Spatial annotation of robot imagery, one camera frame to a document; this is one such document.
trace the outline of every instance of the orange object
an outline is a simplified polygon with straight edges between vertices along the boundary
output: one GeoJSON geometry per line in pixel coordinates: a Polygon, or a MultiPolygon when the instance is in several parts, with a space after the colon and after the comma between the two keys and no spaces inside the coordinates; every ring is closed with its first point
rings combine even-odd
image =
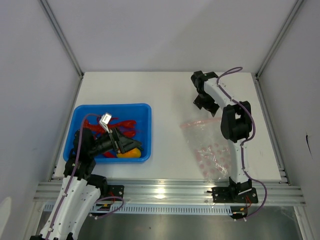
{"type": "Polygon", "coordinates": [[[124,154],[118,153],[116,156],[120,159],[140,158],[141,151],[138,148],[134,148],[131,151],[128,151],[124,154]]]}

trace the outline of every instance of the blue bin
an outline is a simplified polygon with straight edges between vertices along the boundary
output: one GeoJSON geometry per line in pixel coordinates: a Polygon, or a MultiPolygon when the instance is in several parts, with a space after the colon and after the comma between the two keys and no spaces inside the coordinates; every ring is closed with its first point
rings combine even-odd
{"type": "MultiPolygon", "coordinates": [[[[81,122],[87,114],[103,115],[109,113],[113,118],[110,124],[115,124],[125,120],[135,120],[136,135],[133,139],[142,143],[143,151],[141,151],[140,158],[106,158],[103,155],[96,156],[94,159],[96,163],[144,163],[150,158],[151,155],[151,137],[152,137],[152,115],[151,107],[145,103],[133,104],[110,104],[110,105],[80,105],[74,112],[70,123],[68,136],[63,151],[63,159],[65,161],[69,158],[69,153],[73,148],[73,140],[75,132],[80,128],[81,122]]],[[[95,116],[89,116],[88,121],[90,124],[98,124],[95,116]]]]}

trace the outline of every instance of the purple cable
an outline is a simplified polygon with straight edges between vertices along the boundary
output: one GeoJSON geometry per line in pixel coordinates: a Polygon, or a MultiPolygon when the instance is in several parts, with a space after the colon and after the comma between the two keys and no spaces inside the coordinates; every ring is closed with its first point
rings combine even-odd
{"type": "MultiPolygon", "coordinates": [[[[55,224],[55,221],[56,221],[56,218],[57,218],[57,215],[58,215],[58,212],[61,208],[61,205],[65,199],[65,197],[67,196],[68,194],[68,190],[70,188],[70,185],[71,185],[71,182],[72,182],[72,179],[73,177],[75,176],[75,173],[76,173],[76,169],[77,169],[77,166],[78,166],[78,162],[79,162],[79,155],[80,155],[80,148],[81,148],[81,143],[82,143],[82,133],[84,131],[84,124],[85,124],[85,120],[87,119],[87,117],[89,116],[96,116],[96,117],[100,117],[100,115],[98,114],[93,114],[93,113],[89,113],[87,115],[84,116],[82,122],[81,122],[81,126],[80,126],[80,132],[79,132],[79,143],[78,143],[78,148],[77,148],[77,151],[76,151],[76,156],[75,156],[75,161],[74,161],[74,167],[73,167],[73,170],[72,170],[72,173],[71,173],[71,176],[70,176],[70,179],[65,187],[65,190],[64,190],[64,193],[65,195],[62,195],[59,203],[58,203],[58,206],[56,207],[56,210],[53,214],[53,217],[52,217],[52,220],[51,220],[51,224],[50,224],[50,229],[53,228],[54,224],[55,224]]],[[[49,239],[49,236],[50,236],[50,233],[51,231],[48,231],[47,234],[46,234],[46,237],[45,237],[45,240],[48,240],[49,239]]]]}
{"type": "Polygon", "coordinates": [[[93,215],[91,215],[90,217],[94,217],[95,219],[102,219],[102,218],[107,217],[107,216],[109,216],[109,215],[111,215],[111,214],[114,214],[116,211],[118,211],[120,208],[122,208],[122,207],[124,206],[124,204],[125,204],[125,200],[124,200],[122,197],[120,197],[120,196],[107,196],[107,197],[103,197],[103,198],[101,198],[101,199],[98,199],[95,203],[97,204],[97,203],[99,203],[99,202],[101,202],[101,201],[108,200],[108,199],[119,199],[119,200],[122,201],[122,204],[121,204],[120,207],[118,207],[118,208],[116,208],[115,210],[112,210],[111,212],[108,212],[108,213],[106,213],[106,214],[104,214],[104,215],[101,215],[101,216],[93,216],[93,215]]]}
{"type": "Polygon", "coordinates": [[[242,69],[243,69],[243,68],[242,68],[241,66],[238,66],[238,67],[231,68],[231,69],[229,69],[228,71],[222,73],[222,74],[217,78],[216,84],[217,84],[218,88],[224,93],[224,95],[226,95],[226,97],[227,97],[228,99],[230,99],[233,103],[239,105],[239,106],[245,111],[245,113],[249,116],[249,118],[250,118],[250,120],[251,120],[251,122],[252,122],[252,135],[251,135],[251,137],[249,137],[248,139],[245,139],[245,140],[242,141],[241,144],[240,144],[240,146],[241,146],[241,164],[242,164],[242,170],[243,170],[244,174],[247,176],[248,179],[250,179],[250,180],[252,180],[252,181],[254,181],[254,182],[256,182],[256,183],[259,183],[259,184],[261,184],[261,185],[263,186],[265,194],[264,194],[264,199],[263,199],[260,207],[259,207],[256,211],[254,211],[253,213],[251,213],[250,215],[248,215],[248,216],[246,217],[246,218],[249,218],[249,217],[257,214],[257,213],[263,208],[263,206],[264,206],[265,203],[266,203],[267,196],[268,196],[268,191],[267,191],[266,185],[265,185],[262,181],[259,181],[259,180],[257,180],[257,179],[252,178],[252,177],[247,173],[247,171],[246,171],[246,166],[245,166],[245,154],[244,154],[243,145],[244,145],[246,142],[252,140],[252,139],[254,138],[254,136],[256,135],[256,124],[255,124],[254,118],[252,117],[251,113],[245,108],[245,106],[243,106],[240,102],[232,99],[232,97],[227,93],[227,91],[224,90],[224,88],[223,88],[221,85],[219,85],[219,81],[220,81],[220,79],[221,79],[222,77],[224,77],[224,76],[226,76],[226,75],[229,75],[229,74],[234,74],[234,73],[240,72],[242,69]]]}

